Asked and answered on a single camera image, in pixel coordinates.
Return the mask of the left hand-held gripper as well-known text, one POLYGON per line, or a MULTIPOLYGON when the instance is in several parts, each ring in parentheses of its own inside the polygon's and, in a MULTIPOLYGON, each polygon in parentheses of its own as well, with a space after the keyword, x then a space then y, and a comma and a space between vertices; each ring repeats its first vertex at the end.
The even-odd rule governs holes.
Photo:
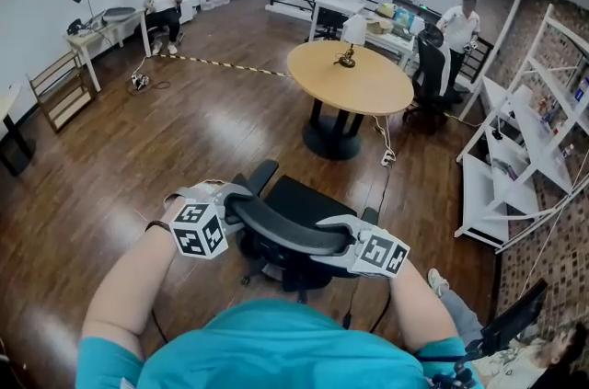
POLYGON ((167 210, 175 200, 179 209, 166 221, 182 256, 212 260, 228 249, 227 235, 245 225, 236 215, 225 216, 224 198, 249 198, 246 187, 219 180, 205 180, 190 188, 179 188, 164 199, 167 210))

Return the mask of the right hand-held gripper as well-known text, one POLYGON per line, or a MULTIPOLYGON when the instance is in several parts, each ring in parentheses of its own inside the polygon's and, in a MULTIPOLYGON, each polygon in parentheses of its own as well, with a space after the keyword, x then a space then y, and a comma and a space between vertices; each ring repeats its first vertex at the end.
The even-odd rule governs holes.
POLYGON ((317 256, 317 262, 363 276, 396 278, 408 258, 410 247, 387 230, 350 214, 330 216, 316 222, 320 229, 345 228, 355 239, 342 253, 317 256))

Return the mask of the black mesh office chair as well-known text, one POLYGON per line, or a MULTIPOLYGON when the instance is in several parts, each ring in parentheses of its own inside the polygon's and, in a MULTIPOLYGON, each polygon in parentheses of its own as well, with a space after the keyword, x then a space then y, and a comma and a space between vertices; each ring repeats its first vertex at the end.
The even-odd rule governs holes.
POLYGON ((244 227, 237 232, 237 245, 248 261, 248 274, 241 279, 246 286, 257 275, 279 281, 284 292, 297 292, 300 303, 306 293, 326 287, 332 279, 356 279, 345 265, 329 265, 312 257, 344 253, 353 243, 351 232, 343 225, 326 229, 316 223, 339 215, 357 217, 355 210, 295 179, 280 177, 270 192, 261 192, 270 182, 279 164, 263 161, 251 174, 236 175, 232 182, 252 196, 228 202, 231 215, 244 227))

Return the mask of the person's right forearm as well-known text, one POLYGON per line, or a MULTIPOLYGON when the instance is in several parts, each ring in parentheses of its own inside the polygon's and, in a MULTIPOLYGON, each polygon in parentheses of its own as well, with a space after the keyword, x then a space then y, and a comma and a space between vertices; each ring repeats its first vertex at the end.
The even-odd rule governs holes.
POLYGON ((409 260, 389 281, 389 289, 398 328, 409 352, 458 337, 450 314, 409 260))

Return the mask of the person's left forearm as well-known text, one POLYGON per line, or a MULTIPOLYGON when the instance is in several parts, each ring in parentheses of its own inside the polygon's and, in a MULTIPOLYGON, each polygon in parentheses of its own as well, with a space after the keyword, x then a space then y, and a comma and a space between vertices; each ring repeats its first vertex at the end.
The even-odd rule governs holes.
POLYGON ((142 358, 140 336, 176 252, 170 232, 159 224, 148 227, 98 286, 82 337, 103 338, 142 358))

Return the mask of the black and white office chair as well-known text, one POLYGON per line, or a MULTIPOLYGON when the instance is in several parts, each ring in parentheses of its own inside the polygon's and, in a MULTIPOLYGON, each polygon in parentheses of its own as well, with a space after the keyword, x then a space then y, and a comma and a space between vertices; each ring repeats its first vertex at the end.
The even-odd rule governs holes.
POLYGON ((412 78, 414 97, 402 120, 422 114, 427 132, 433 134, 446 123, 445 113, 463 98, 450 78, 451 54, 442 31, 426 23, 417 36, 417 46, 420 63, 412 78))

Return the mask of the person's teal shirt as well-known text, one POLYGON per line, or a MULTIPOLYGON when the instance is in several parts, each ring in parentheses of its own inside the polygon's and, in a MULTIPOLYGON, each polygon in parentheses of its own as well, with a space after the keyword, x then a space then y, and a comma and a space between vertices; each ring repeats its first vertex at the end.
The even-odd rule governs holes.
POLYGON ((460 338, 411 355, 308 306, 254 300, 145 361, 105 338, 83 338, 75 389, 431 389, 464 354, 460 338))

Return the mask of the yellow black striped floor tape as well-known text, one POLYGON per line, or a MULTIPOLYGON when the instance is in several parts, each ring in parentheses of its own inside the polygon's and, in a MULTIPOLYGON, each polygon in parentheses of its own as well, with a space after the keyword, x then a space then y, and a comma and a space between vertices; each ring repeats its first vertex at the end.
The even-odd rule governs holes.
POLYGON ((282 78, 290 78, 291 77, 289 74, 283 73, 283 72, 271 71, 271 70, 266 70, 266 69, 261 69, 261 68, 256 68, 256 67, 250 67, 250 66, 237 65, 237 64, 233 64, 233 63, 219 63, 217 61, 206 60, 206 59, 190 57, 190 56, 160 53, 159 55, 157 55, 157 57, 170 59, 170 60, 179 60, 179 61, 207 64, 207 65, 216 66, 216 67, 231 68, 231 69, 236 69, 236 70, 240 70, 240 71, 248 71, 248 72, 252 72, 252 73, 273 75, 273 76, 278 76, 278 77, 282 77, 282 78))

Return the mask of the round wooden table black base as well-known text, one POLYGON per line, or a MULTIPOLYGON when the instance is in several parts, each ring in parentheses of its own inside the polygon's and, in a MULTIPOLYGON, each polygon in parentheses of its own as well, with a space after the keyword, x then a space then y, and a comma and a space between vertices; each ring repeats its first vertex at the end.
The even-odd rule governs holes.
POLYGON ((328 160, 355 157, 363 120, 401 112, 414 97, 409 77, 375 51, 356 46, 355 66, 341 65, 339 59, 349 47, 338 40, 314 40, 287 56, 288 74, 313 98, 303 141, 311 152, 328 160))

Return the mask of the black mounted monitor screen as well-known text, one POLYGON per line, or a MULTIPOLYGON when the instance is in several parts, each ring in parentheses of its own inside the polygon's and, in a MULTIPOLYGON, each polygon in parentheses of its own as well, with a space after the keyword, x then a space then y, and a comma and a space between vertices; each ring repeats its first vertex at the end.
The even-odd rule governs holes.
POLYGON ((512 339, 537 321, 547 288, 547 282, 540 279, 516 303, 481 330, 481 349, 486 356, 506 349, 512 339))

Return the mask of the wooden shelf cart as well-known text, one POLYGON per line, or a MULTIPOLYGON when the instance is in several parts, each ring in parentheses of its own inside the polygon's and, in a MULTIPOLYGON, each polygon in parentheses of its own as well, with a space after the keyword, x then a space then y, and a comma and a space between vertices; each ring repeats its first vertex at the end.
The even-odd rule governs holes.
POLYGON ((80 57, 69 51, 29 79, 40 109, 55 132, 95 98, 95 90, 80 57))

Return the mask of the white desk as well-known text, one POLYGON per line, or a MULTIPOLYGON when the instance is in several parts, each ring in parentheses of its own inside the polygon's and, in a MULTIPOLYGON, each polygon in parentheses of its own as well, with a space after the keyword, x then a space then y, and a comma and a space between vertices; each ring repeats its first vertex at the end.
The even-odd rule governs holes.
POLYGON ((139 26, 143 38, 145 56, 147 58, 152 56, 151 43, 149 42, 148 30, 145 24, 146 10, 144 8, 135 9, 134 15, 124 21, 109 24, 106 24, 102 20, 104 11, 89 20, 85 24, 86 27, 77 35, 70 36, 67 34, 65 36, 65 40, 71 49, 80 57, 82 63, 86 66, 92 84, 97 92, 101 91, 101 86, 92 63, 93 56, 90 53, 92 47, 98 48, 98 54, 103 52, 103 42, 107 42, 110 47, 119 46, 122 48, 124 46, 124 40, 130 37, 132 30, 139 26))
POLYGON ((398 66, 404 72, 409 71, 418 49, 415 36, 412 36, 410 40, 404 40, 400 36, 392 33, 385 35, 375 35, 366 31, 365 44, 366 43, 373 44, 380 49, 398 54, 398 66))
POLYGON ((364 9, 364 3, 360 0, 316 0, 311 19, 311 27, 307 38, 308 42, 314 40, 318 23, 318 15, 321 9, 335 11, 347 17, 352 17, 364 9))

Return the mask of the small brass table lamp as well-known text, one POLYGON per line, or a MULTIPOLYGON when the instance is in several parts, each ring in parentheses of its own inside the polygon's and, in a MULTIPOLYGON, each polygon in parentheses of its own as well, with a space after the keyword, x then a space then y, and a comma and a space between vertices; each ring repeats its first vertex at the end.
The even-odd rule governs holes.
POLYGON ((353 15, 343 23, 341 41, 346 44, 346 50, 337 60, 339 65, 345 68, 355 66, 354 49, 364 46, 366 29, 367 20, 360 14, 353 15))

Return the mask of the white metal shelving rack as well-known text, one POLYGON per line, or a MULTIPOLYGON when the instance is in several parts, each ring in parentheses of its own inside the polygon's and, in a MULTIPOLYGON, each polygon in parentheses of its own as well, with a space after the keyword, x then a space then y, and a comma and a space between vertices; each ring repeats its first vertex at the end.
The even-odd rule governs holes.
POLYGON ((514 80, 499 88, 491 110, 456 161, 463 174, 467 236, 503 252, 557 215, 589 184, 571 175, 575 128, 589 135, 589 92, 582 65, 589 41, 547 11, 514 80))

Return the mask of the grey padded case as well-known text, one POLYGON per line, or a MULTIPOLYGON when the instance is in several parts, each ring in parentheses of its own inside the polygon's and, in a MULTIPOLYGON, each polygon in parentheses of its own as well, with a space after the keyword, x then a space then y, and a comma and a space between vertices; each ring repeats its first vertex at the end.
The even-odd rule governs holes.
POLYGON ((105 10, 102 14, 102 20, 106 23, 115 23, 124 21, 130 17, 132 17, 135 13, 135 9, 133 7, 128 6, 119 6, 119 7, 112 7, 105 10))

